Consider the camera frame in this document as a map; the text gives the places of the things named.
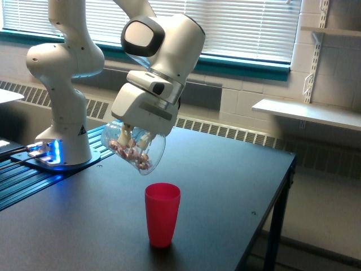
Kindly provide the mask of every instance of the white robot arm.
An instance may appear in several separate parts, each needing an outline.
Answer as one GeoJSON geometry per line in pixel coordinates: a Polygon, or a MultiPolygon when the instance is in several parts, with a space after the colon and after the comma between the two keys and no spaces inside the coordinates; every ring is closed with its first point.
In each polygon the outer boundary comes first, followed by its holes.
{"type": "Polygon", "coordinates": [[[167,136],[177,119],[178,99],[187,77],[201,54],[205,33],[184,14],[157,18],[146,0],[114,1],[130,17],[122,31],[122,48],[147,72],[129,72],[129,83],[121,88],[112,115],[131,127],[167,136]]]}
{"type": "MultiPolygon", "coordinates": [[[[147,0],[114,1],[130,18],[121,34],[122,48],[147,71],[129,72],[128,83],[112,107],[112,115],[124,123],[122,132],[115,145],[110,141],[105,145],[145,169],[149,165],[140,159],[148,157],[144,151],[175,124],[178,100],[202,51],[205,33],[183,14],[157,18],[147,0]],[[137,141],[132,138],[135,128],[146,131],[137,141]]],[[[71,78],[101,72],[104,55],[87,31],[85,0],[49,0],[49,20],[63,32],[64,43],[35,46],[27,55],[27,66],[45,85],[52,105],[52,125],[37,137],[47,143],[42,151],[52,154],[41,160],[50,166],[79,165],[91,159],[91,152],[85,97],[74,89],[71,78]]]]}
{"type": "Polygon", "coordinates": [[[77,165],[90,160],[91,152],[86,100],[71,79],[101,72],[104,55],[89,36],[85,0],[49,0],[48,4],[49,21],[63,32],[64,43],[34,46],[27,54],[28,69],[45,85],[51,99],[52,124],[36,140],[46,142],[52,152],[42,162],[52,167],[77,165]]]}

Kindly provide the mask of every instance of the candy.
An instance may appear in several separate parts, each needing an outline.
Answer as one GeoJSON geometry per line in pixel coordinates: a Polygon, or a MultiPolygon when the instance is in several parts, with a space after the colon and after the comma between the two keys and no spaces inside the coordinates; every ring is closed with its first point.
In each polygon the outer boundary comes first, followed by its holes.
{"type": "Polygon", "coordinates": [[[110,140],[109,142],[109,148],[111,148],[112,150],[117,150],[118,149],[118,142],[115,140],[110,140]]]}
{"type": "Polygon", "coordinates": [[[151,167],[148,154],[140,153],[142,152],[142,149],[137,146],[135,139],[132,138],[129,140],[126,146],[115,140],[110,140],[108,145],[109,149],[113,150],[120,157],[133,164],[138,169],[147,170],[151,167]]]}

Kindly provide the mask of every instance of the window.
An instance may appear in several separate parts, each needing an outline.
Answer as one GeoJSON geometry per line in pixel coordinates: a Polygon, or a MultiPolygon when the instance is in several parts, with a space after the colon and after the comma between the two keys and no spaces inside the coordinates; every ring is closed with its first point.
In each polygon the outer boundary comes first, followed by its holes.
{"type": "MultiPolygon", "coordinates": [[[[301,0],[149,1],[157,16],[185,13],[206,32],[205,55],[290,63],[301,0]]],[[[120,43],[128,21],[112,0],[86,0],[95,41],[120,43]]],[[[4,29],[59,35],[47,18],[47,0],[2,0],[4,29]]]]}

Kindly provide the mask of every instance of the window frame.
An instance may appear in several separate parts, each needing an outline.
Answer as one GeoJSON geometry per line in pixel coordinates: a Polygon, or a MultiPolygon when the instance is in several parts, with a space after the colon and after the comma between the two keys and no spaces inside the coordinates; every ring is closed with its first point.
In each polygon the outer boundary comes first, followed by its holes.
{"type": "MultiPolygon", "coordinates": [[[[47,34],[1,29],[0,41],[34,46],[48,42],[61,43],[64,42],[64,38],[47,34]]],[[[94,43],[101,48],[105,57],[117,59],[119,61],[131,60],[123,51],[122,47],[117,43],[100,41],[94,41],[94,43]]],[[[290,64],[225,58],[201,54],[196,64],[195,71],[199,73],[206,73],[207,75],[224,77],[246,76],[276,81],[287,81],[290,73],[290,64]]]]}

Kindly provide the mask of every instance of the white shelf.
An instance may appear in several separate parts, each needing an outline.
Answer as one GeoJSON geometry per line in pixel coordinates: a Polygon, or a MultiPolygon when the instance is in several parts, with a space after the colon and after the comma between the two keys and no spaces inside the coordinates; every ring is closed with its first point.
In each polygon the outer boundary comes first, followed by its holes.
{"type": "Polygon", "coordinates": [[[312,31],[315,33],[324,33],[334,36],[361,37],[361,31],[353,31],[353,30],[318,28],[318,27],[301,27],[301,30],[312,31]]]}
{"type": "Polygon", "coordinates": [[[24,96],[16,92],[0,89],[0,103],[7,103],[13,100],[20,100],[20,99],[24,99],[24,96]]]}
{"type": "Polygon", "coordinates": [[[361,113],[339,108],[287,100],[263,99],[252,109],[277,116],[361,131],[361,113]]]}

